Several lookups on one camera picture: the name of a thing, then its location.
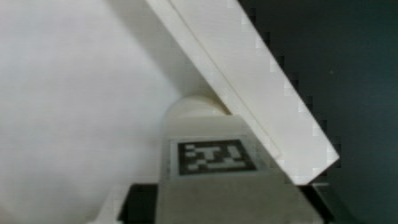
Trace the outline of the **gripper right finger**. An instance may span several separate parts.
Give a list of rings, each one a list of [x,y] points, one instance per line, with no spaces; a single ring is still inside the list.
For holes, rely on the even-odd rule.
[[[350,224],[350,212],[327,183],[300,186],[300,191],[323,219],[323,224]]]

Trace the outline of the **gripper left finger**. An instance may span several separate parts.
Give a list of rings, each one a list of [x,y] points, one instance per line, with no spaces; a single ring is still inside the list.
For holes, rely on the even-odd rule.
[[[154,224],[156,196],[156,183],[115,186],[97,216],[87,224]]]

